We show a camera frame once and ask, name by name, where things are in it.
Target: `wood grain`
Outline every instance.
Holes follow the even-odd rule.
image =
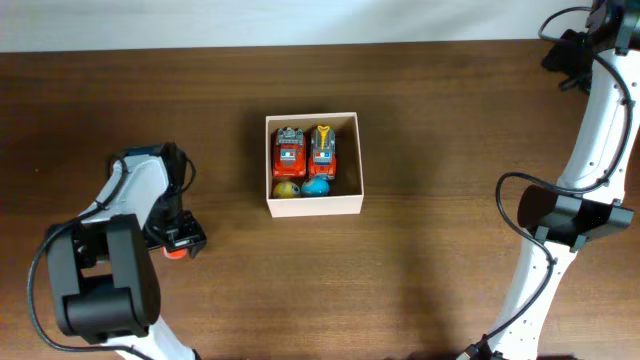
[[[496,318],[519,239],[493,191],[506,171],[553,180],[587,98],[560,93],[538,41],[0,55],[0,357],[55,352],[26,311],[48,225],[88,206],[104,159],[175,141],[209,237],[194,261],[154,253],[163,316],[205,359],[401,359],[460,351]],[[264,201],[264,117],[356,111],[359,216],[277,219]],[[625,204],[640,204],[632,156]],[[524,184],[509,183],[511,210]],[[543,354],[640,351],[640,227],[585,248],[543,330]],[[57,330],[44,267],[37,307]]]

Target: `white backdrop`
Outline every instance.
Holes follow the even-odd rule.
[[[535,38],[591,0],[0,0],[0,52]],[[582,29],[586,13],[549,29]]]

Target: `red toy car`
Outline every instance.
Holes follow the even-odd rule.
[[[336,177],[336,133],[328,126],[318,126],[311,134],[309,176],[325,180]]]
[[[278,129],[273,149],[273,177],[305,177],[306,145],[302,130]]]

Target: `white box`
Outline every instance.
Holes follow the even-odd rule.
[[[336,132],[336,178],[329,182],[329,196],[274,199],[271,176],[272,152],[278,128],[302,129],[305,136],[318,125],[329,125]],[[272,217],[359,214],[364,199],[358,116],[354,112],[308,115],[267,116],[265,126],[267,205]]]

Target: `toy egg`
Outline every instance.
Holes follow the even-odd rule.
[[[273,189],[273,197],[276,199],[292,199],[300,197],[300,188],[291,181],[283,181]]]
[[[314,177],[302,184],[302,196],[304,197],[327,196],[328,194],[329,183],[323,178]]]

